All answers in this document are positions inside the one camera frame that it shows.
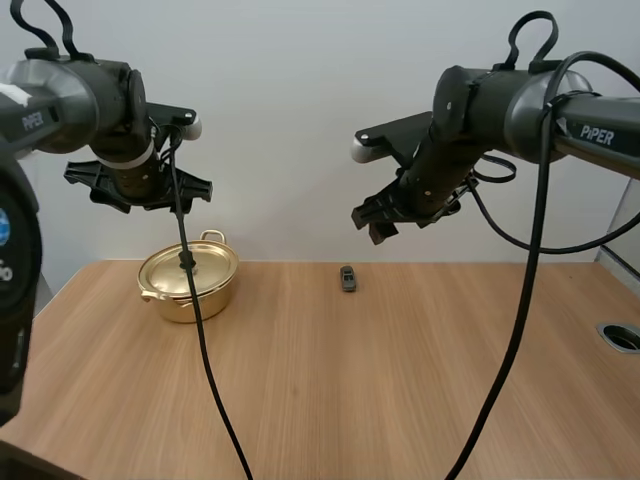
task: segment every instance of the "black strap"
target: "black strap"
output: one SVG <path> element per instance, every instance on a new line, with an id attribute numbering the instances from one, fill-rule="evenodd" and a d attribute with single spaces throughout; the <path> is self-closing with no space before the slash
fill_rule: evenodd
<path id="1" fill-rule="evenodd" d="M 520 50 L 518 50 L 518 46 L 516 45 L 516 38 L 518 37 L 518 33 L 522 27 L 524 27 L 527 23 L 532 20 L 544 19 L 549 20 L 551 22 L 551 34 L 547 41 L 544 42 L 538 53 L 536 53 L 535 57 L 533 57 L 532 64 L 540 64 L 544 57 L 551 51 L 556 42 L 558 41 L 558 24 L 556 23 L 556 19 L 549 12 L 544 10 L 536 10 L 535 12 L 527 13 L 524 17 L 516 22 L 516 24 L 509 32 L 509 45 L 511 46 L 511 51 L 509 52 L 509 56 L 505 60 L 504 63 L 497 63 L 493 66 L 494 70 L 514 70 L 516 68 L 516 62 L 518 61 L 518 56 L 520 55 Z"/>
<path id="2" fill-rule="evenodd" d="M 62 43 L 67 49 L 67 52 L 69 52 L 69 57 L 71 58 L 71 60 L 93 62 L 93 55 L 89 53 L 79 52 L 75 44 L 73 43 L 73 23 L 71 22 L 71 18 L 69 17 L 69 14 L 65 11 L 65 9 L 62 8 L 60 4 L 56 2 L 56 0 L 44 1 L 53 9 L 53 11 L 60 19 L 60 23 L 62 23 Z M 11 12 L 11 17 L 20 28 L 26 30 L 29 33 L 33 33 L 46 45 L 46 48 L 44 49 L 28 49 L 25 52 L 27 54 L 27 58 L 44 58 L 48 60 L 55 60 L 60 58 L 58 45 L 56 44 L 56 41 L 51 37 L 51 35 L 40 28 L 36 28 L 28 24 L 25 21 L 21 11 L 23 3 L 24 0 L 11 0 L 11 7 L 9 10 Z"/>
<path id="3" fill-rule="evenodd" d="M 474 168 L 471 171 L 471 173 L 478 180 L 482 180 L 483 182 L 487 182 L 487 183 L 507 183 L 516 178 L 516 172 L 518 171 L 518 169 L 509 160 L 506 160 L 504 158 L 494 157 L 493 155 L 483 155 L 481 158 L 482 160 L 485 160 L 489 163 L 500 165 L 501 167 L 511 170 L 511 174 L 505 175 L 503 177 L 490 177 L 488 175 L 483 175 L 482 173 L 478 173 L 478 171 Z"/>
<path id="4" fill-rule="evenodd" d="M 93 62 L 93 55 L 79 52 L 73 43 L 73 23 L 71 22 L 71 18 L 66 10 L 62 8 L 56 0 L 44 1 L 53 9 L 54 12 L 56 12 L 56 15 L 58 15 L 58 18 L 60 19 L 60 23 L 62 23 L 62 44 L 64 45 L 64 48 L 67 49 L 67 52 L 69 52 L 71 60 Z"/>
<path id="5" fill-rule="evenodd" d="M 42 40 L 42 43 L 44 43 L 48 49 L 55 49 L 57 51 L 58 45 L 51 35 L 40 28 L 30 25 L 24 19 L 21 11 L 23 2 L 24 0 L 11 0 L 9 12 L 11 13 L 11 18 L 13 18 L 13 21 L 16 22 L 16 24 L 23 30 L 26 30 L 29 33 L 33 33 L 36 37 Z"/>

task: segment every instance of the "white cap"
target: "white cap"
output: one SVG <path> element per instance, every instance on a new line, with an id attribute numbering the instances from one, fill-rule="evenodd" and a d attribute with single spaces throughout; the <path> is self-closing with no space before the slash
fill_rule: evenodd
<path id="1" fill-rule="evenodd" d="M 196 119 L 189 126 L 184 127 L 184 134 L 182 136 L 185 140 L 197 140 L 202 134 L 202 123 L 200 117 L 196 115 Z"/>

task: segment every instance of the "black robotic arm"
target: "black robotic arm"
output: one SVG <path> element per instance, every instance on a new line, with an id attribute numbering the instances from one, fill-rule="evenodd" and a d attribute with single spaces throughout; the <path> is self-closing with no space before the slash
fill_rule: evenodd
<path id="1" fill-rule="evenodd" d="M 22 19 L 21 3 L 12 2 L 14 19 L 38 30 Z M 176 211 L 176 198 L 188 213 L 193 199 L 211 200 L 211 182 L 178 169 L 176 196 L 160 155 L 176 134 L 199 137 L 196 112 L 147 102 L 140 72 L 77 52 L 71 21 L 59 16 L 69 57 L 44 33 L 44 48 L 27 50 L 26 60 L 0 72 L 0 425 L 19 409 L 42 260 L 38 204 L 17 158 L 89 146 L 97 160 L 69 163 L 65 178 L 89 186 L 94 203 L 124 213 L 132 206 Z"/>

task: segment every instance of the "wooden table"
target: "wooden table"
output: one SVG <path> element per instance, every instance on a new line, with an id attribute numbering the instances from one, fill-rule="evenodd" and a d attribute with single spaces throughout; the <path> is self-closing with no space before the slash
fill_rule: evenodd
<path id="1" fill-rule="evenodd" d="M 36 320 L 0 439 L 87 478 L 242 478 L 196 328 L 161 320 L 137 261 L 86 267 Z M 257 479 L 442 478 L 513 325 L 522 265 L 243 263 L 205 323 Z M 640 301 L 597 264 L 540 268 L 520 354 L 462 478 L 640 475 L 640 355 L 600 322 Z"/>

